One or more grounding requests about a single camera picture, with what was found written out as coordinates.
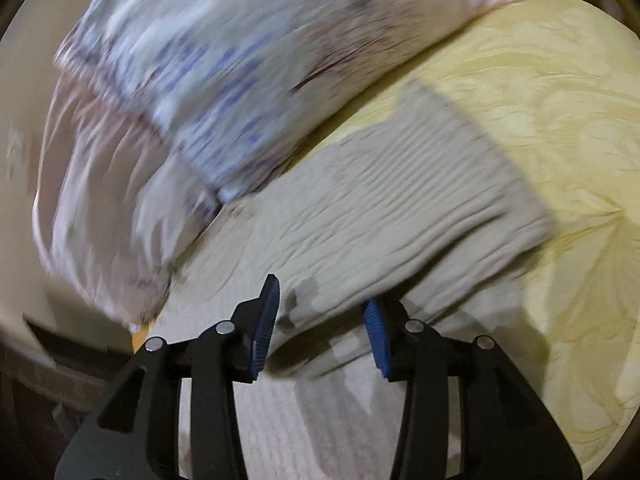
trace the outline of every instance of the pink fabric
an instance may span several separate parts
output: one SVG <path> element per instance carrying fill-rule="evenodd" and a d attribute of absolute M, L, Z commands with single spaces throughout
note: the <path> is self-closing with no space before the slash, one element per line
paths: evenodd
<path fill-rule="evenodd" d="M 145 121 L 62 76 L 47 119 L 34 238 L 45 268 L 136 328 L 168 290 L 168 265 L 211 222 L 215 194 Z"/>

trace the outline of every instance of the beige blanket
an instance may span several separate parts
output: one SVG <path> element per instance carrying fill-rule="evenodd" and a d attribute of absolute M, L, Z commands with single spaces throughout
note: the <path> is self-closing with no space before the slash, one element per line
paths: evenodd
<path fill-rule="evenodd" d="M 280 279 L 271 377 L 261 378 L 257 389 L 237 389 L 248 469 L 262 471 L 265 462 L 274 462 L 274 442 L 267 436 L 274 424 L 279 439 L 294 446 L 290 439 L 300 424 L 309 436 L 318 424 L 327 426 L 323 420 L 332 434 L 336 424 L 355 422 L 346 414 L 324 418 L 330 411 L 324 404 L 348 403 L 349 396 L 337 398 L 345 391 L 332 388 L 346 374 L 349 380 L 368 378 L 357 379 L 357 388 L 378 384 L 370 358 L 356 360 L 369 349 L 357 306 L 371 296 L 399 296 L 412 316 L 436 323 L 447 335 L 492 332 L 524 364 L 517 337 L 505 341 L 492 319 L 499 316 L 504 327 L 511 316 L 515 331 L 524 325 L 518 320 L 516 280 L 522 257 L 552 231 L 543 205 L 488 137 L 452 103 L 413 81 L 388 120 L 322 150 L 262 192 L 224 209 L 179 264 L 153 334 L 170 342 L 197 336 L 256 296 L 268 272 Z M 369 406 L 380 420 L 384 406 L 402 396 L 396 386 L 384 390 L 381 404 Z M 353 397 L 361 407 L 363 396 Z M 387 411 L 390 424 L 397 425 L 399 413 L 391 406 Z M 331 446 L 344 441 L 349 447 L 345 428 Z M 384 442 L 362 443 L 378 464 L 371 469 L 374 476 L 365 478 L 388 475 L 379 460 L 394 448 L 397 433 L 389 429 L 383 430 Z M 283 452 L 281 442 L 277 447 Z M 311 449 L 326 452 L 326 445 L 316 447 Z M 275 460 L 273 478 L 322 478 L 292 460 Z M 368 460 L 352 460 L 339 477 L 362 478 L 370 466 Z M 295 471 L 287 473 L 289 467 Z"/>

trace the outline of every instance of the pillowcase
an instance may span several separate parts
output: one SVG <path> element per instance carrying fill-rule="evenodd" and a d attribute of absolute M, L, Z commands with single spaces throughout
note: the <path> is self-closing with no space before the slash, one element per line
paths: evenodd
<path fill-rule="evenodd" d="M 383 73 L 513 0 L 93 0 L 56 56 L 221 202 Z"/>
<path fill-rule="evenodd" d="M 153 319 L 169 264 L 209 225 L 215 195 L 145 121 L 62 76 L 47 118 L 33 230 L 46 270 L 111 319 Z"/>

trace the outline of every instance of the yellow blanket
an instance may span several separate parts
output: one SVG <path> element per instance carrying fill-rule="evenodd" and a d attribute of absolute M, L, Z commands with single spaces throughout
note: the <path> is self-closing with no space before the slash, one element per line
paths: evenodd
<path fill-rule="evenodd" d="M 543 399 L 588 476 L 640 404 L 640 42 L 580 0 L 510 5 L 387 75 L 294 163 L 388 117 L 415 77 L 490 132 L 558 217 L 525 308 L 547 343 Z"/>

